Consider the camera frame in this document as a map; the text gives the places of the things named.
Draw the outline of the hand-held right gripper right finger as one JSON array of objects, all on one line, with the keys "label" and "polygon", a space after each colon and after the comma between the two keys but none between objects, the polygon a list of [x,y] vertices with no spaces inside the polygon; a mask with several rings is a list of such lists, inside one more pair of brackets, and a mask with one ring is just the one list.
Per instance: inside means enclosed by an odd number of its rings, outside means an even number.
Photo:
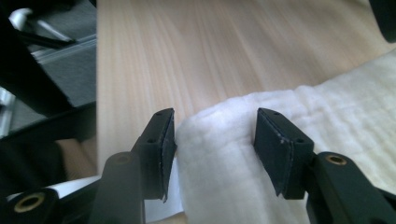
[{"label": "hand-held right gripper right finger", "polygon": [[276,195],[302,199],[304,168],[313,160],[314,142],[281,113],[259,108],[253,146]]}]

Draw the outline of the cream muslin cloth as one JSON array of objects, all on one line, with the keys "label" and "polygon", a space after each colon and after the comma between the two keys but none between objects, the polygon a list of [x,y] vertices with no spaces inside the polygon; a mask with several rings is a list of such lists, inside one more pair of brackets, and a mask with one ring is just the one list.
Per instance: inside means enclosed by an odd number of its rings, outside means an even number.
[{"label": "cream muslin cloth", "polygon": [[188,224],[308,224],[304,201],[276,196],[253,149],[257,111],[275,110],[315,143],[348,156],[396,194],[396,50],[315,87],[251,93],[185,119],[177,129]]}]

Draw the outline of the aluminium rail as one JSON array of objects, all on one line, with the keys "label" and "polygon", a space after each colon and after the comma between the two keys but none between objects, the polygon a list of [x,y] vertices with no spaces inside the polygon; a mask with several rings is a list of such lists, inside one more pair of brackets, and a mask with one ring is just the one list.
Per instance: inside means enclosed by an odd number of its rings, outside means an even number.
[{"label": "aluminium rail", "polygon": [[41,49],[32,53],[36,61],[40,64],[47,64],[63,58],[69,57],[86,49],[95,48],[97,43],[96,35],[88,35],[78,39],[67,47],[61,49]]}]

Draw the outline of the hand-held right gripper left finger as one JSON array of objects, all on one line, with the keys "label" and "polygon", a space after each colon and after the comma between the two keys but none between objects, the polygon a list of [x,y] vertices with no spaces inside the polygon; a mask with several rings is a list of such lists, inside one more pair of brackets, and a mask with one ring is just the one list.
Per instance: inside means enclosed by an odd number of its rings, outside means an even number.
[{"label": "hand-held right gripper left finger", "polygon": [[168,197],[170,175],[177,151],[174,115],[173,108],[154,113],[133,147],[141,163],[146,200],[165,202]]}]

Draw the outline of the white label strip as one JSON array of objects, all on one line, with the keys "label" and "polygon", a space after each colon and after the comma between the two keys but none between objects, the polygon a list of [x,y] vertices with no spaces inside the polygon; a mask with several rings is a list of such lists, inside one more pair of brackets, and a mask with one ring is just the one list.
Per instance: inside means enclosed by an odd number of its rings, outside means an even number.
[{"label": "white label strip", "polygon": [[167,203],[147,200],[143,180],[139,159],[114,156],[101,176],[8,196],[0,224],[147,224],[182,211],[174,190]]}]

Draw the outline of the white round object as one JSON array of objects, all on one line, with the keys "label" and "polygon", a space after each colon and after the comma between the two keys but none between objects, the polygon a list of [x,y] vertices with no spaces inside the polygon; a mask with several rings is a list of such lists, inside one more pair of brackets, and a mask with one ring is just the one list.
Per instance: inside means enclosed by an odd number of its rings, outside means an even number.
[{"label": "white round object", "polygon": [[33,10],[30,8],[19,8],[14,10],[8,17],[9,21],[13,25],[13,27],[19,31],[21,31],[24,27],[24,24],[27,21],[27,18],[33,13]]}]

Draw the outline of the black stand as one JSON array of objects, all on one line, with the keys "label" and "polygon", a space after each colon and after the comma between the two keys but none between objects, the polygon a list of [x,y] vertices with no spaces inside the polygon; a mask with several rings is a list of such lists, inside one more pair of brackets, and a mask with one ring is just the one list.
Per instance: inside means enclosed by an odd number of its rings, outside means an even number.
[{"label": "black stand", "polygon": [[46,117],[70,110],[66,95],[36,62],[0,10],[0,86]]}]

